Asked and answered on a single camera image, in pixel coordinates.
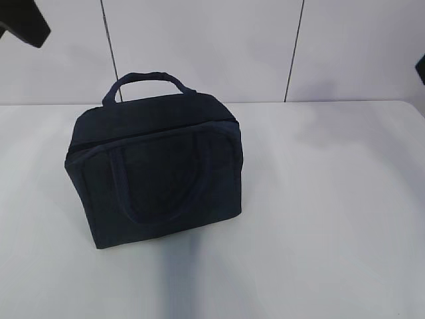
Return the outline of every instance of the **fabric bag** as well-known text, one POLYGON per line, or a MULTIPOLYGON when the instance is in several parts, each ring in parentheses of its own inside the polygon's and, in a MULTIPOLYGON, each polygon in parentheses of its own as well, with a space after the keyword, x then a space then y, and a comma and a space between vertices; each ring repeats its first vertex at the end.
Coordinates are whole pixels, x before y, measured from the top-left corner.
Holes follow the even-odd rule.
POLYGON ((96 247, 144 241, 241 212, 239 123, 216 98, 163 72, 129 73, 81 115, 65 160, 96 247), (182 94, 115 101, 126 83, 182 94))

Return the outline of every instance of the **white wall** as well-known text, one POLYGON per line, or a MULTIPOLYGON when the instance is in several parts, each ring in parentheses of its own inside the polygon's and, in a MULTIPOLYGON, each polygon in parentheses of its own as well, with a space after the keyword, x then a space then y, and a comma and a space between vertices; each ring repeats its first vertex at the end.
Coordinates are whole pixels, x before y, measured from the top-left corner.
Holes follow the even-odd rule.
MULTIPOLYGON (((115 81, 100 0, 37 0, 42 49, 0 38, 0 104, 99 104, 115 81)), ((224 102, 282 101, 302 0, 104 0, 118 76, 164 70, 224 102)), ((305 0, 288 102, 405 100, 425 114, 414 65, 424 0, 305 0)), ((130 84, 124 99, 176 92, 130 84)))
MULTIPOLYGON (((224 102, 282 101, 301 0, 104 0, 119 76, 162 71, 224 102)), ((127 85, 124 100, 171 92, 127 85)))
POLYGON ((115 80, 100 2, 36 3, 52 32, 41 49, 0 38, 0 104, 99 103, 115 80))
POLYGON ((425 114, 424 13, 424 0, 306 0, 288 102, 405 100, 425 114))

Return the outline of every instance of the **grout line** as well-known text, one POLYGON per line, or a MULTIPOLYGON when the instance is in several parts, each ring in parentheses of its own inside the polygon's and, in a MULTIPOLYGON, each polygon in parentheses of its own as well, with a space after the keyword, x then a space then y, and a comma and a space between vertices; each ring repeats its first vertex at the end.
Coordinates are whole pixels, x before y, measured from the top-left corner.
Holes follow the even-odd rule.
POLYGON ((301 4, 301 12, 299 13, 299 21, 298 21, 298 29, 297 29, 297 35, 295 37, 295 44, 294 44, 294 51, 292 53, 292 60, 291 60, 291 68, 290 73, 288 75, 288 83, 286 84, 286 92, 285 92, 285 99, 284 102, 286 102, 286 98, 288 97, 288 90, 290 88, 290 81, 291 81, 291 75, 292 75, 292 68, 294 67, 294 60, 295 60, 295 52, 297 50, 297 44, 298 44, 298 36, 299 36, 299 28, 301 27, 301 19, 303 17, 303 11, 304 11, 304 3, 305 0, 303 0, 301 4))
MULTIPOLYGON (((114 57, 114 52, 112 50, 112 43, 111 43, 111 37, 109 35, 109 28, 108 28, 108 23, 106 22, 106 16, 105 16, 105 7, 104 7, 104 2, 103 0, 100 0, 100 6, 102 7, 102 15, 104 18, 104 25, 105 25, 105 30, 106 30, 106 37, 108 38, 108 43, 109 43, 109 50, 111 52, 111 57, 112 57, 112 64, 114 65, 114 71, 115 71, 115 77, 118 81, 118 72, 117 72, 117 66, 115 63, 115 57, 114 57)), ((122 94, 121 94, 121 88, 118 88, 118 92, 120 93, 120 100, 122 102, 122 94)))

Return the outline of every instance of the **black object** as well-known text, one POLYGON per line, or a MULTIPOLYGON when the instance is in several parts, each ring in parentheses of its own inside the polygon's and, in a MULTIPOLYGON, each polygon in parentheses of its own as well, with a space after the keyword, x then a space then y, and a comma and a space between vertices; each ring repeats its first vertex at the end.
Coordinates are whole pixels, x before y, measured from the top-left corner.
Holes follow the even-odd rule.
POLYGON ((416 65, 416 71, 418 71, 419 77, 425 84, 425 55, 420 59, 416 65))
POLYGON ((6 30, 36 48, 41 48, 50 34, 33 0, 0 0, 0 37, 6 30))
POLYGON ((241 212, 239 123, 216 98, 167 73, 129 73, 74 127, 65 168, 103 249, 241 212), (117 103, 118 88, 172 82, 183 94, 117 103))

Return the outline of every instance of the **bag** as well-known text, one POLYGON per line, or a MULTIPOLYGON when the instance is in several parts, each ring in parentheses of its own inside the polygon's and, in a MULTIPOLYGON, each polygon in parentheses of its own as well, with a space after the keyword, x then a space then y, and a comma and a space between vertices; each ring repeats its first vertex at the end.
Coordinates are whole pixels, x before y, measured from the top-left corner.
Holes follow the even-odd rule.
POLYGON ((239 123, 216 98, 167 73, 129 73, 102 104, 77 119, 65 160, 98 249, 240 214, 239 123), (115 101, 121 85, 144 80, 182 94, 115 101))

